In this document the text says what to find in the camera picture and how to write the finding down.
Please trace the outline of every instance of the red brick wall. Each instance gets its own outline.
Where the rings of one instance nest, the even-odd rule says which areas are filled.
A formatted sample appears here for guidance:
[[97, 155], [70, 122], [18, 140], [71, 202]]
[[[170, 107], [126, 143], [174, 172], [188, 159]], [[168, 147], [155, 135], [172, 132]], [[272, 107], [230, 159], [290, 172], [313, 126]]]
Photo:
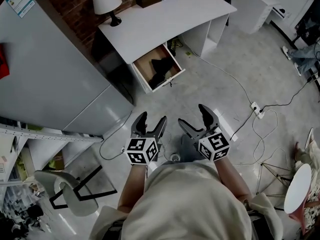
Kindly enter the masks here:
[[[92, 0], [50, 0], [50, 2], [80, 41], [91, 49], [97, 26], [109, 17], [108, 14], [96, 15]], [[122, 2], [115, 13], [136, 4], [135, 0], [122, 0]]]

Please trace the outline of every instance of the white cable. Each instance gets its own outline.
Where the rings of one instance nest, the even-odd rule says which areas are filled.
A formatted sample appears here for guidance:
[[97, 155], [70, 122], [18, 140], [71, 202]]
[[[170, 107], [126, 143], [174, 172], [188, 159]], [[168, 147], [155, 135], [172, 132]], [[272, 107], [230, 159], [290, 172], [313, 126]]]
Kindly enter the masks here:
[[[226, 73], [227, 75], [229, 75], [230, 77], [232, 77], [234, 80], [236, 80], [237, 83], [238, 83], [238, 84], [241, 86], [241, 88], [244, 90], [244, 93], [245, 93], [248, 101], [250, 102], [250, 104], [252, 104], [252, 102], [251, 102], [251, 100], [250, 100], [250, 98], [249, 98], [249, 96], [248, 96], [248, 94], [247, 94], [246, 89], [243, 87], [243, 85], [242, 85], [232, 74], [226, 72], [226, 71], [223, 70], [222, 68], [220, 68], [220, 67], [218, 67], [218, 66], [210, 63], [209, 61], [206, 61], [205, 59], [203, 59], [203, 58], [201, 58], [200, 56], [198, 56], [197, 54], [195, 54], [195, 52], [194, 52], [194, 51], [190, 48], [190, 46], [187, 44], [187, 42], [186, 42], [183, 34], [181, 34], [181, 37], [182, 37], [182, 39], [183, 39], [183, 42], [186, 44], [186, 46], [189, 47], [189, 49], [191, 50], [191, 52], [192, 52], [196, 57], [200, 58], [201, 60], [203, 60], [204, 62], [208, 63], [209, 65], [211, 65], [211, 66], [213, 66], [213, 67], [221, 70], [222, 72]], [[254, 151], [253, 151], [253, 159], [255, 160], [255, 162], [253, 162], [253, 163], [247, 163], [247, 164], [235, 164], [235, 163], [233, 163], [232, 165], [234, 165], [234, 166], [252, 166], [252, 165], [254, 165], [254, 164], [256, 164], [256, 163], [258, 163], [258, 164], [261, 165], [261, 164], [264, 163], [265, 161], [267, 161], [267, 160], [269, 160], [270, 158], [272, 158], [273, 155], [275, 154], [275, 152], [276, 152], [278, 149], [281, 149], [281, 150], [284, 152], [284, 154], [285, 154], [285, 163], [286, 163], [286, 166], [287, 166], [289, 169], [292, 169], [291, 167], [288, 166], [287, 153], [286, 153], [281, 147], [277, 147], [277, 148], [275, 149], [275, 151], [272, 153], [272, 155], [271, 155], [269, 158], [263, 160], [262, 162], [259, 162], [259, 160], [260, 160], [260, 159], [264, 156], [264, 154], [265, 154], [265, 149], [266, 149], [265, 139], [266, 139], [270, 134], [272, 134], [272, 133], [278, 128], [278, 125], [279, 125], [279, 120], [278, 120], [278, 114], [277, 114], [277, 112], [276, 112], [275, 110], [273, 110], [273, 109], [269, 109], [269, 110], [265, 111], [265, 113], [268, 112], [268, 111], [272, 111], [272, 112], [275, 113], [275, 115], [276, 115], [276, 127], [275, 127], [270, 133], [268, 133], [265, 137], [261, 137], [260, 134], [257, 133], [256, 130], [255, 130], [255, 128], [254, 128], [254, 124], [255, 124], [255, 121], [256, 121], [256, 119], [257, 119], [257, 116], [254, 118], [253, 123], [252, 123], [252, 129], [253, 129], [253, 131], [254, 131], [255, 134], [257, 134], [257, 135], [260, 137], [260, 139], [261, 139], [261, 140], [258, 142], [257, 146], [255, 147], [255, 149], [254, 149]], [[261, 142], [262, 142], [262, 144], [263, 144], [263, 152], [262, 152], [262, 155], [259, 157], [259, 159], [256, 159], [255, 153], [256, 153], [256, 150], [258, 149], [258, 147], [259, 147], [259, 145], [260, 145]]]
[[164, 159], [165, 160], [167, 160], [167, 161], [169, 161], [167, 158], [166, 158], [166, 156], [165, 156], [165, 154], [166, 154], [166, 147], [168, 146], [168, 144], [170, 143], [170, 141], [171, 141], [171, 133], [170, 132], [168, 132], [167, 130], [165, 130], [164, 131], [165, 133], [168, 133], [169, 135], [170, 135], [170, 138], [169, 138], [169, 141], [167, 142], [167, 144], [166, 145], [164, 145], [163, 143], [162, 143], [162, 140], [161, 140], [161, 138], [160, 138], [160, 142], [161, 142], [161, 144], [162, 144], [162, 146], [163, 146], [163, 155], [159, 155], [159, 157], [158, 158], [160, 158], [160, 157], [164, 157]]
[[[284, 155], [285, 155], [285, 164], [286, 164], [286, 166], [287, 166], [289, 169], [292, 169], [292, 167], [288, 166], [287, 153], [286, 153], [281, 147], [277, 147], [277, 148], [273, 151], [272, 155], [271, 155], [269, 158], [267, 158], [267, 159], [265, 159], [265, 160], [263, 160], [263, 161], [260, 162], [260, 159], [261, 159], [261, 158], [264, 156], [264, 154], [265, 154], [265, 149], [266, 149], [265, 139], [266, 139], [270, 134], [272, 134], [272, 133], [278, 128], [278, 125], [279, 125], [279, 119], [278, 119], [278, 114], [277, 114], [277, 112], [276, 112], [275, 110], [273, 110], [273, 109], [269, 109], [269, 110], [265, 111], [265, 113], [268, 112], [268, 111], [271, 111], [271, 112], [274, 112], [274, 113], [275, 113], [275, 116], [276, 116], [276, 126], [275, 126], [275, 128], [273, 128], [273, 130], [272, 130], [271, 132], [269, 132], [265, 137], [262, 137], [262, 136], [261, 136], [259, 133], [257, 133], [257, 131], [255, 130], [255, 121], [256, 121], [257, 117], [254, 118], [254, 120], [253, 120], [253, 122], [252, 122], [252, 129], [253, 129], [254, 133], [255, 133], [256, 135], [258, 135], [258, 136], [260, 137], [260, 139], [261, 139], [261, 140], [258, 142], [258, 144], [256, 145], [256, 147], [255, 147], [255, 149], [254, 149], [254, 151], [253, 151], [253, 159], [255, 160], [255, 162], [246, 163], [246, 164], [235, 164], [235, 163], [233, 163], [234, 166], [252, 166], [252, 165], [255, 165], [255, 164], [257, 164], [257, 163], [261, 165], [261, 164], [264, 163], [265, 161], [271, 159], [271, 158], [274, 156], [274, 154], [276, 153], [276, 151], [277, 151], [278, 149], [280, 149], [280, 150], [282, 150], [282, 151], [284, 152]], [[261, 142], [262, 142], [262, 144], [263, 144], [263, 151], [262, 151], [262, 155], [257, 159], [256, 156], [255, 156], [255, 153], [256, 153], [256, 151], [257, 151], [257, 149], [258, 149], [258, 147], [259, 147], [259, 145], [260, 145]]]
[[232, 77], [234, 80], [236, 80], [236, 81], [238, 82], [238, 84], [241, 86], [241, 88], [244, 90], [244, 93], [245, 93], [246, 97], [248, 98], [248, 101], [250, 102], [250, 105], [252, 104], [252, 102], [251, 102], [251, 100], [250, 100], [250, 98], [249, 98], [249, 96], [248, 96], [248, 94], [247, 94], [246, 89], [245, 89], [245, 88], [243, 87], [243, 85], [238, 81], [238, 79], [236, 79], [232, 74], [228, 73], [227, 71], [223, 70], [222, 68], [218, 67], [217, 65], [214, 65], [214, 64], [210, 63], [209, 61], [206, 61], [204, 58], [201, 58], [200, 56], [196, 55], [195, 52], [194, 52], [194, 51], [190, 48], [190, 46], [187, 44], [187, 42], [186, 42], [183, 34], [181, 34], [181, 37], [182, 37], [182, 39], [183, 39], [183, 42], [186, 44], [186, 46], [189, 47], [189, 49], [191, 50], [191, 52], [192, 52], [196, 57], [200, 58], [201, 60], [203, 60], [204, 62], [208, 63], [209, 65], [211, 65], [211, 66], [213, 66], [213, 67], [221, 70], [222, 72], [224, 72], [225, 74], [227, 74], [228, 76], [230, 76], [230, 77]]

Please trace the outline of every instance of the sticker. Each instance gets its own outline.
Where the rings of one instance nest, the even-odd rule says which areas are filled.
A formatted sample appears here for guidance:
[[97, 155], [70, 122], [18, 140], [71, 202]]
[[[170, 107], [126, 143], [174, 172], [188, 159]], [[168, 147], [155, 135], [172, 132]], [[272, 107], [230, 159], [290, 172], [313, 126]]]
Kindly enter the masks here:
[[153, 141], [152, 144], [146, 150], [146, 155], [148, 156], [149, 161], [151, 161], [157, 153], [158, 150], [156, 148], [156, 143]]
[[227, 147], [226, 149], [220, 150], [219, 152], [215, 153], [213, 161], [216, 161], [216, 160], [219, 160], [219, 159], [225, 157], [228, 154], [228, 151], [229, 151], [229, 148]]
[[128, 153], [128, 156], [132, 164], [147, 164], [143, 153]]
[[205, 158], [209, 160], [211, 159], [212, 152], [207, 149], [202, 143], [200, 143], [199, 151], [202, 155], [204, 155]]
[[145, 138], [133, 138], [131, 139], [127, 150], [129, 151], [142, 151], [146, 143]]
[[34, 0], [6, 0], [11, 8], [23, 18], [26, 13], [36, 4]]
[[221, 150], [229, 145], [228, 141], [226, 140], [222, 132], [210, 136], [208, 140], [211, 143], [214, 151]]

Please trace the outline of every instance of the open drawer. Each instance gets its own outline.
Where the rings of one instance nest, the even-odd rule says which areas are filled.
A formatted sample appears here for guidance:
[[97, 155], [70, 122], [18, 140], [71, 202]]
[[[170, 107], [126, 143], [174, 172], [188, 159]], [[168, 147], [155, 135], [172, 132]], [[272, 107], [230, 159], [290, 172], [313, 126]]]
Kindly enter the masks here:
[[[161, 60], [163, 58], [172, 57], [174, 64], [173, 67], [165, 74], [163, 82], [158, 84], [156, 88], [152, 89], [148, 82], [156, 74], [156, 71], [151, 63], [151, 60]], [[134, 74], [141, 84], [142, 88], [146, 93], [155, 92], [162, 86], [165, 86], [171, 82], [175, 77], [180, 75], [185, 69], [182, 69], [173, 55], [169, 52], [168, 48], [162, 44], [157, 48], [149, 51], [147, 54], [138, 58], [134, 63], [131, 64]]]

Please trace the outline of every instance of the electrical outlet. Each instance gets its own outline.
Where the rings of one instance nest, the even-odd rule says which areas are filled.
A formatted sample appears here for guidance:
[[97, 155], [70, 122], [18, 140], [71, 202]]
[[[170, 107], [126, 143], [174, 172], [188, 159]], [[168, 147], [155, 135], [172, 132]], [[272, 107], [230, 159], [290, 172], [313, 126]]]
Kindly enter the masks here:
[[260, 107], [258, 106], [257, 103], [253, 102], [251, 105], [250, 105], [250, 108], [253, 110], [253, 112], [256, 114], [256, 116], [259, 118], [259, 119], [262, 119], [265, 115], [265, 112], [261, 112], [260, 113]]

